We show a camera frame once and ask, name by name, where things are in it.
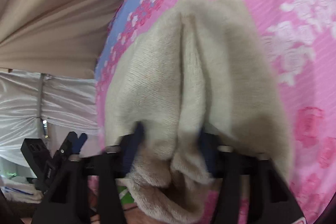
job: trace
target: bed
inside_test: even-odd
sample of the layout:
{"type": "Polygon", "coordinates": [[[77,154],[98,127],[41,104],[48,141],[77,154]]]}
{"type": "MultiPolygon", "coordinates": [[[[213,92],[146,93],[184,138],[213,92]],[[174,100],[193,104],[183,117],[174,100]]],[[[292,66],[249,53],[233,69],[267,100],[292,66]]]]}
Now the bed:
{"type": "MultiPolygon", "coordinates": [[[[135,38],[177,0],[125,0],[109,25],[95,78],[100,134],[105,97],[117,63],[135,38]]],[[[307,223],[336,191],[336,0],[245,0],[278,80],[292,126],[295,168],[290,182],[307,223]]],[[[248,206],[243,202],[241,223],[248,206]]],[[[208,223],[204,216],[203,223],[208,223]]]]}

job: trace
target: white satin curtain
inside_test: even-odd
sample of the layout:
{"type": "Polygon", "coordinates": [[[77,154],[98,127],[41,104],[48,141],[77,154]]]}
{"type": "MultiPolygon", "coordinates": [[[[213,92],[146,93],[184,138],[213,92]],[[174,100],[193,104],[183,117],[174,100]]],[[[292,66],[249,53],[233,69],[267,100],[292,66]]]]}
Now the white satin curtain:
{"type": "MultiPolygon", "coordinates": [[[[0,157],[26,167],[20,148],[24,138],[38,138],[39,79],[39,73],[0,72],[0,157]]],[[[95,81],[46,76],[41,114],[48,123],[97,135],[95,81]]]]}

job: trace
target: tan fabric backdrop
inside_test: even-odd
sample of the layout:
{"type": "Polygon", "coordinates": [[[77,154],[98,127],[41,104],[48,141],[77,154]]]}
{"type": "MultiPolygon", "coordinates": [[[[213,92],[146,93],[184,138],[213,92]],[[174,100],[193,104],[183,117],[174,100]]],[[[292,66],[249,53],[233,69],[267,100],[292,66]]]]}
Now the tan fabric backdrop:
{"type": "Polygon", "coordinates": [[[123,0],[0,0],[0,67],[93,78],[123,0]]]}

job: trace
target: pink bedsheet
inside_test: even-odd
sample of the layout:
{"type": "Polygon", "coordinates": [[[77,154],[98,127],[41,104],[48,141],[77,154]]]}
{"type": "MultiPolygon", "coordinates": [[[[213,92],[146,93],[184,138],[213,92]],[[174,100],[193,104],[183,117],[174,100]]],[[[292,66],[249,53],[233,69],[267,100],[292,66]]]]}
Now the pink bedsheet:
{"type": "MultiPolygon", "coordinates": [[[[97,85],[99,124],[115,66],[137,35],[147,31],[177,0],[142,0],[148,16],[130,15],[97,85]]],[[[278,78],[292,125],[295,169],[290,184],[308,223],[313,223],[336,190],[336,0],[245,0],[278,78]]]]}

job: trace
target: green object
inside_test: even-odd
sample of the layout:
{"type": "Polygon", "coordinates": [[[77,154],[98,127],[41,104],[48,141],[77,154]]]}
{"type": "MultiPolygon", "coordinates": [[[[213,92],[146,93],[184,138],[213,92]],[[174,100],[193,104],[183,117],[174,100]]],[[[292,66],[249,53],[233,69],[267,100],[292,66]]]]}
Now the green object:
{"type": "Polygon", "coordinates": [[[127,187],[118,186],[118,193],[119,193],[119,198],[120,198],[120,202],[121,202],[122,205],[134,203],[134,199],[132,198],[131,194],[129,193],[127,187]]]}

